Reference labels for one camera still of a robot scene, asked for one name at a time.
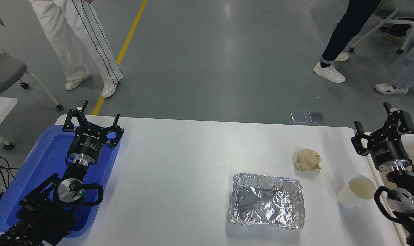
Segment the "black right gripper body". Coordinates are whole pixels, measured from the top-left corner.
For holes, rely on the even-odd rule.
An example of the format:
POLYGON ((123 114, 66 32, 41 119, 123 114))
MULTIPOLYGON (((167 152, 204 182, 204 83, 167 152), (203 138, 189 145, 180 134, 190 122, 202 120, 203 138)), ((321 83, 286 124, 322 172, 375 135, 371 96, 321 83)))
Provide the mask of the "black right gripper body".
POLYGON ((378 171, 404 170, 412 165, 401 136, 396 127, 381 127, 366 135, 366 148, 378 171))

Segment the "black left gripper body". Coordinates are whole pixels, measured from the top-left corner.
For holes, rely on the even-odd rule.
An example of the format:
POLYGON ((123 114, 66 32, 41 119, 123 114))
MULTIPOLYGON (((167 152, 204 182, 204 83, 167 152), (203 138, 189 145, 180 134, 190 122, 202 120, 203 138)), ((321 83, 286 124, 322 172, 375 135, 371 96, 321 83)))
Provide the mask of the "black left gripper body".
POLYGON ((101 126, 78 126, 75 129, 74 140, 69 147, 67 157, 74 160, 82 154, 90 157, 93 162, 97 162, 107 140, 106 133, 101 126))

